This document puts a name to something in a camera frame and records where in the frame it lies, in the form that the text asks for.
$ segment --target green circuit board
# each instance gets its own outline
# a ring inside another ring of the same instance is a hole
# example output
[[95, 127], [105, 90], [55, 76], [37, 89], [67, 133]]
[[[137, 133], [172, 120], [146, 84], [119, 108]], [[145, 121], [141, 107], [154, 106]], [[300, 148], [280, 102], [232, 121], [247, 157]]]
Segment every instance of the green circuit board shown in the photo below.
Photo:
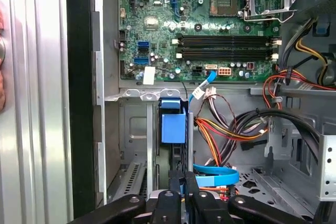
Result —
[[[216, 0], [215, 3], [214, 0], [176, 0], [176, 10], [172, 0], [130, 2], [119, 1], [119, 36], [123, 45], [119, 52], [121, 79], [141, 80], [145, 66], [156, 67], [156, 81], [204, 80], [209, 74], [206, 65], [212, 65], [215, 71], [219, 68], [231, 69], [228, 75], [218, 75], [216, 81], [261, 82], [274, 73], [275, 63], [269, 57], [251, 60], [209, 59], [206, 56], [186, 60], [184, 57], [176, 57], [178, 45], [173, 40], [180, 34], [279, 37], [278, 21], [247, 23], [238, 17], [237, 12], [244, 5], [242, 0]], [[256, 11], [261, 13], [266, 9], [280, 9], [282, 3], [281, 0], [256, 0], [255, 5]], [[145, 53], [139, 52], [140, 41], [150, 44]]]

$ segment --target motherboard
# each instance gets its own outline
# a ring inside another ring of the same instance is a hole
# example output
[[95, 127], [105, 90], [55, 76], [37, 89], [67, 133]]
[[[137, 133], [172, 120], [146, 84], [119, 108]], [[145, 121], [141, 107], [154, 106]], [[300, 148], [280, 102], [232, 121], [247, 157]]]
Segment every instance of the motherboard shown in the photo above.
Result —
[[[120, 78], [156, 81], [265, 81], [278, 59], [280, 22], [244, 18], [249, 0], [120, 0]], [[255, 13], [282, 0], [254, 0]]]

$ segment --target white power connector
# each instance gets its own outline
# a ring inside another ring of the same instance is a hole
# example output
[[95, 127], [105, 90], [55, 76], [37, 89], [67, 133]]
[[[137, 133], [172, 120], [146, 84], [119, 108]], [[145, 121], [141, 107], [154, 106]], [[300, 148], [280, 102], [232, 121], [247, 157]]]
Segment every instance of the white power connector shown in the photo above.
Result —
[[210, 95], [216, 94], [216, 88], [214, 86], [211, 86], [209, 88], [206, 88], [204, 100], [207, 99]]

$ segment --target wire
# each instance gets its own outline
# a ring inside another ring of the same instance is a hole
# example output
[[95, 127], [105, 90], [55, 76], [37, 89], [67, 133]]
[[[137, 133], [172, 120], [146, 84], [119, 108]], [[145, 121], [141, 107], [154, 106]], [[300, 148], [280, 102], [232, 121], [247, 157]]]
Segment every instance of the wire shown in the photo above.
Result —
[[183, 81], [180, 81], [180, 83], [182, 83], [183, 87], [184, 87], [184, 91], [185, 91], [185, 97], [188, 100], [188, 91], [187, 91], [187, 87], [185, 86], [185, 83]]

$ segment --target blue sata port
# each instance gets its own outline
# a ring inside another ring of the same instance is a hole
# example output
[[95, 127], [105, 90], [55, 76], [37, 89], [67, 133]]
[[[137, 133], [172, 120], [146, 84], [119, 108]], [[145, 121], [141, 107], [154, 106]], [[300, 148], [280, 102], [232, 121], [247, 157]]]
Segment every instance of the blue sata port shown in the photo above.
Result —
[[139, 52], [149, 52], [150, 43], [149, 41], [138, 41], [138, 51]]
[[137, 65], [148, 65], [149, 64], [149, 58], [134, 58], [134, 64]]

